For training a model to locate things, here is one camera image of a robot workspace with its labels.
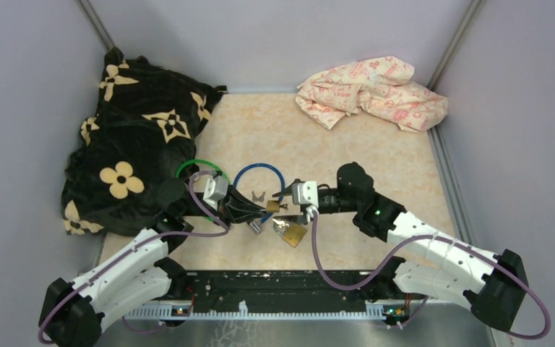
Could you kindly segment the blue lock keys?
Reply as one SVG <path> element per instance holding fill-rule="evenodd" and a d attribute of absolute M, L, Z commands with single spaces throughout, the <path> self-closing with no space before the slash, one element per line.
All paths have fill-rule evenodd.
<path fill-rule="evenodd" d="M 252 195 L 252 202 L 264 202 L 266 192 L 262 192 L 260 194 L 257 194 L 256 192 L 252 192 L 251 195 Z"/>

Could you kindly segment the blue cable lock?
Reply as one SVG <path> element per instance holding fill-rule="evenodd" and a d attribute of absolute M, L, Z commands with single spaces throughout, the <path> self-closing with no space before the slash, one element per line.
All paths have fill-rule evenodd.
<path fill-rule="evenodd" d="M 269 163 L 253 163 L 244 166 L 234 177 L 233 187 L 252 201 L 252 192 L 266 192 L 264 202 L 255 202 L 266 207 L 272 194 L 285 187 L 285 179 L 278 168 Z"/>

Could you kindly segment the small brass padlock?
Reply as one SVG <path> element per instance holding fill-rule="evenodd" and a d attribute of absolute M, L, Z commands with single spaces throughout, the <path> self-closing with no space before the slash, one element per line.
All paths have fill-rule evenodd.
<path fill-rule="evenodd" d="M 268 200 L 265 211 L 267 213 L 279 213 L 281 209 L 281 204 L 279 200 Z"/>

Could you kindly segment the large padlock keys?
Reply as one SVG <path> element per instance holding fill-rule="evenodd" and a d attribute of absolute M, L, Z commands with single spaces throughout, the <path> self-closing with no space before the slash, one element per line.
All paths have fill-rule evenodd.
<path fill-rule="evenodd" d="M 273 229 L 275 233 L 277 233 L 280 237 L 282 237 L 285 231 L 290 226 L 289 222 L 286 220 L 281 220 L 277 218 L 274 218 L 272 221 L 273 221 Z"/>

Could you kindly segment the large brass padlock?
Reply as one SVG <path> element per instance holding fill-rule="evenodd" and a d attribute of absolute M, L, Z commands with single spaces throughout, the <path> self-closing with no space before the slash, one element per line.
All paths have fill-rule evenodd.
<path fill-rule="evenodd" d="M 281 239 L 286 243 L 290 244 L 292 247 L 297 247 L 300 244 L 303 237 L 306 235 L 307 229 L 305 228 L 305 226 L 294 223 L 293 222 L 294 217 L 295 215 L 280 215 L 275 218 L 286 220 L 289 222 L 290 226 L 285 231 Z"/>

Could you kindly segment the green cable lock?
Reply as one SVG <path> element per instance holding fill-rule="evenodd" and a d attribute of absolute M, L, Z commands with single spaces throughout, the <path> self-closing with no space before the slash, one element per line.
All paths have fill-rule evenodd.
<path fill-rule="evenodd" d="M 182 163 L 173 178 L 175 193 L 170 209 L 178 217 L 203 217 L 228 230 L 230 226 L 219 219 L 218 211 L 203 201 L 206 181 L 218 175 L 228 180 L 219 166 L 207 160 L 191 159 Z"/>

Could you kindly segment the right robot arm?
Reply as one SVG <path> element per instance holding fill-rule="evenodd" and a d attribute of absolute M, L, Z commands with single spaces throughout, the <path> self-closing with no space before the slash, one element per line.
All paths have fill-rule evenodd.
<path fill-rule="evenodd" d="M 373 178 L 356 162 L 339 167 L 336 182 L 323 189 L 315 181 L 296 179 L 277 196 L 290 196 L 300 206 L 314 234 L 321 214 L 353 212 L 352 223 L 362 233 L 423 258 L 422 265 L 399 260 L 394 270 L 379 276 L 379 291 L 387 298 L 402 292 L 435 297 L 467 309 L 489 327 L 511 330 L 528 284 L 518 254 L 472 247 L 430 226 L 376 192 Z"/>

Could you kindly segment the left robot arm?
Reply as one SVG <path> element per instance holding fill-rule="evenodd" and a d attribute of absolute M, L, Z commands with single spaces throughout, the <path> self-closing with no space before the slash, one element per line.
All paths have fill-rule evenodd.
<path fill-rule="evenodd" d="M 160 212 L 147 228 L 87 273 L 50 284 L 38 323 L 42 344 L 94 346 L 113 323 L 149 301 L 190 299 L 188 272 L 168 256 L 194 235 L 186 216 L 207 216 L 228 231 L 234 223 L 269 213 L 222 176 L 211 176 L 203 193 L 192 185 L 192 180 L 164 181 L 157 195 Z"/>

